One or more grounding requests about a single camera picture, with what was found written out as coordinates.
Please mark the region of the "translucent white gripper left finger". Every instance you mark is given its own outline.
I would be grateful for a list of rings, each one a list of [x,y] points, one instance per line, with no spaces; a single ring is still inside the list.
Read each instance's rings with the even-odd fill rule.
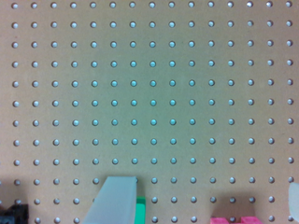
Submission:
[[[135,224],[136,177],[109,176],[82,224]]]

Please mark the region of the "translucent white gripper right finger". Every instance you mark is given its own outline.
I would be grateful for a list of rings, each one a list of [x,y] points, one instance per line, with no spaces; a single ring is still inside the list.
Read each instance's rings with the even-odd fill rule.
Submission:
[[[299,184],[292,182],[289,187],[289,210],[294,220],[299,220]]]

